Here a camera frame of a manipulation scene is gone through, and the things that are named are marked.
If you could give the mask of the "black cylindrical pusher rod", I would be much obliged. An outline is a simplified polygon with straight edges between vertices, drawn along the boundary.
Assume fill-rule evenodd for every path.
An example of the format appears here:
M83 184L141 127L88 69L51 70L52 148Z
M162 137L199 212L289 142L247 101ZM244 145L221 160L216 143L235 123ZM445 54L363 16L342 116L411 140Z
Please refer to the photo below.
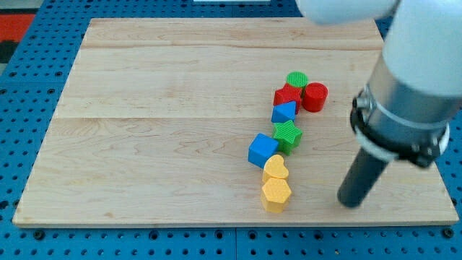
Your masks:
M358 207L387 166L387 161L380 160L361 148L337 191L339 202L345 207Z

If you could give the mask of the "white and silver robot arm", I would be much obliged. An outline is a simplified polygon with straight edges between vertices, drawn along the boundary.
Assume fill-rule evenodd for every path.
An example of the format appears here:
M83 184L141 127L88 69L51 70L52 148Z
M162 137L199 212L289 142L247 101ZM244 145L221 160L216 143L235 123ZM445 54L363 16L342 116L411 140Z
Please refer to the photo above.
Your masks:
M360 144L337 197L359 206L388 163L427 168L446 150L461 106L459 1L298 0L319 25L392 16L367 84L353 100L350 124Z

